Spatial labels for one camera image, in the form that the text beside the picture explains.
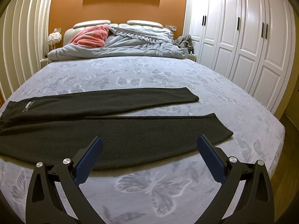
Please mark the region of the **white nightstand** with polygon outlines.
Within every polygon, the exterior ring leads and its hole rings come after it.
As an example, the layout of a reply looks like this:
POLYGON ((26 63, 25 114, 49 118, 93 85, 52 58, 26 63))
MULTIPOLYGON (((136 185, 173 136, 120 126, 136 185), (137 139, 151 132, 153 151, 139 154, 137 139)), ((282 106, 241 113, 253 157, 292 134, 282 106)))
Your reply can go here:
POLYGON ((187 57, 189 60, 192 60, 192 61, 194 61, 194 62, 196 62, 196 59, 197 59, 197 57, 196 57, 196 55, 194 55, 194 54, 188 54, 188 57, 187 57))
POLYGON ((47 57, 46 57, 46 58, 42 58, 42 59, 40 60, 41 68, 46 67, 46 66, 48 65, 48 63, 49 63, 49 59, 48 59, 47 57))

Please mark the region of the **grey butterfly bed sheet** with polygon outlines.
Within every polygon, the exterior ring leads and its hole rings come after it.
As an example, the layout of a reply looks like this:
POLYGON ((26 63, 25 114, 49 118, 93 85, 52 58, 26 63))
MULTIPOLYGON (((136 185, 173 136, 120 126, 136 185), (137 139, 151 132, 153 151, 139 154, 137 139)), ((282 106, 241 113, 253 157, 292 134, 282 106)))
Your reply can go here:
POLYGON ((220 189, 197 150, 205 135, 273 175, 285 128, 255 98, 188 59, 53 62, 1 108, 1 193, 25 220, 38 162, 62 163, 95 138, 103 153, 80 189, 107 223, 194 223, 220 189))

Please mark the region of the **black pants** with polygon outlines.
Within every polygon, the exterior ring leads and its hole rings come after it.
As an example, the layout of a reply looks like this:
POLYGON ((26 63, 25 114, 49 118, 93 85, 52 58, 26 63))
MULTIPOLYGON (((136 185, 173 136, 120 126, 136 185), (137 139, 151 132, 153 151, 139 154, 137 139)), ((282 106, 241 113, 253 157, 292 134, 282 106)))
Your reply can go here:
POLYGON ((233 133, 215 114, 131 116, 160 106, 194 103, 187 88, 128 88, 11 101, 1 115, 1 154, 27 163, 56 164, 103 140, 95 169, 160 161, 196 150, 205 135, 213 144, 233 133))

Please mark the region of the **white wardrobe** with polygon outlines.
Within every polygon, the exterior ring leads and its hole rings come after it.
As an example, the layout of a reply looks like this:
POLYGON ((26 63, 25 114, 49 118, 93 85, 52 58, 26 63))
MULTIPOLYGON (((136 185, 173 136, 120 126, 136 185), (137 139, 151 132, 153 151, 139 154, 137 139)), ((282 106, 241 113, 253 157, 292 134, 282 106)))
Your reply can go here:
POLYGON ((288 0, 187 0, 183 33, 199 64, 276 112, 295 56, 288 0))

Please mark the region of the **cream pleated curtain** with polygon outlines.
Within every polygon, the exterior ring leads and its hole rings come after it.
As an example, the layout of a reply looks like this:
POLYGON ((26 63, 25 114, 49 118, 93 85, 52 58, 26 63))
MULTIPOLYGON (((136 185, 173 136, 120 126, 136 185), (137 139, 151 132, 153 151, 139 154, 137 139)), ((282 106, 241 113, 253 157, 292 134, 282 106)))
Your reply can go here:
POLYGON ((1 15, 1 97, 7 100, 41 69, 49 51, 52 0, 10 0, 1 15))

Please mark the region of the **grey clothes pile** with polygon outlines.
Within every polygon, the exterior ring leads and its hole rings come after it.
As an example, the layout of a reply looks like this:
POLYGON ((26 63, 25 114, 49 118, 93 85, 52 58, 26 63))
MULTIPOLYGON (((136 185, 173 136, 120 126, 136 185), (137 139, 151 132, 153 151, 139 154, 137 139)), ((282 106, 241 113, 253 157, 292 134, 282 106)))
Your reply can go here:
POLYGON ((192 50, 194 48, 192 37, 190 34, 179 36, 175 41, 174 45, 178 46, 181 49, 192 50))

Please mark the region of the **white flower lamp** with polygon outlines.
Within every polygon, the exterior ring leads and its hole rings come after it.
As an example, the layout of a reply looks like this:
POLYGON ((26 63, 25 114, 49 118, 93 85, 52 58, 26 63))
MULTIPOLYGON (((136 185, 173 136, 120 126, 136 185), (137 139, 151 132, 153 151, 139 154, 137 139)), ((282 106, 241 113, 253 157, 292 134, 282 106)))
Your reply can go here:
POLYGON ((62 40, 62 35, 59 31, 50 33, 48 36, 48 44, 53 50, 55 48, 55 45, 60 43, 62 40))

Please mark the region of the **grey ruffled duvet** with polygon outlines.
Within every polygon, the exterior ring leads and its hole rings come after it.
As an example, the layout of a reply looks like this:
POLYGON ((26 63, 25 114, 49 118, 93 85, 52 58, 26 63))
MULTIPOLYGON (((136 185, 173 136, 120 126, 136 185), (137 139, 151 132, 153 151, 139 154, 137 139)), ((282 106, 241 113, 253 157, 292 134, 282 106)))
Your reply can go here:
POLYGON ((185 59, 189 52, 172 43, 149 43, 110 32, 104 48, 86 48, 68 43, 48 53, 49 61, 94 59, 104 57, 147 56, 185 59))

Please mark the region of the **pink blanket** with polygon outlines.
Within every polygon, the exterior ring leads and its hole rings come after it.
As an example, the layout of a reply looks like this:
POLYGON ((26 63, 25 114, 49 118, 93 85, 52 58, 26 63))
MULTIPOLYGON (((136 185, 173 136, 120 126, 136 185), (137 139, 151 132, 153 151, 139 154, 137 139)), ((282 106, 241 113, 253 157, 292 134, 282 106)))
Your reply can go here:
POLYGON ((108 38, 109 26, 107 24, 87 27, 77 33, 70 41, 70 44, 86 48, 104 48, 108 38))

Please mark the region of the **cream padded headboard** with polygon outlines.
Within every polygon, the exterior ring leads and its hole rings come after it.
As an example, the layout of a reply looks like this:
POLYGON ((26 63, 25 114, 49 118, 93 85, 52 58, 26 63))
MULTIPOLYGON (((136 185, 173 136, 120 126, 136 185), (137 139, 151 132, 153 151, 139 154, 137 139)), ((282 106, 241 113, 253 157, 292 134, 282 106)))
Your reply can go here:
POLYGON ((76 23, 64 33, 63 45, 67 45, 82 30, 107 25, 112 34, 143 39, 149 43, 172 43, 173 33, 158 22, 146 20, 128 20, 126 23, 111 23, 110 20, 91 20, 76 23))

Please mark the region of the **wall switch panel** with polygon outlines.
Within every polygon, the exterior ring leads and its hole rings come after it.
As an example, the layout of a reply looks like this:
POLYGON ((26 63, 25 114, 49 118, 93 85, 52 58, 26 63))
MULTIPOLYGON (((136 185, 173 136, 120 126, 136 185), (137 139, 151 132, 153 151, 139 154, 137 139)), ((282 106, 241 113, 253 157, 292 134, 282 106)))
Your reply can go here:
POLYGON ((172 26, 172 25, 165 25, 165 28, 167 28, 171 31, 176 31, 177 30, 176 26, 172 26))

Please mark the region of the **right white nightstand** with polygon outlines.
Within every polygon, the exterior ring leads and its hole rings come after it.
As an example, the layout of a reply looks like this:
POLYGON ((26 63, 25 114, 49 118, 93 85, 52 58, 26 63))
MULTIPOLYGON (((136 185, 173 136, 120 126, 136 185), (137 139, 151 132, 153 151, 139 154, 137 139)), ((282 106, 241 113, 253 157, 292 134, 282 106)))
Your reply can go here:
POLYGON ((188 57, 187 57, 189 60, 192 60, 192 61, 194 61, 194 62, 196 62, 196 59, 197 59, 197 57, 196 57, 196 55, 194 55, 194 54, 188 54, 188 57))

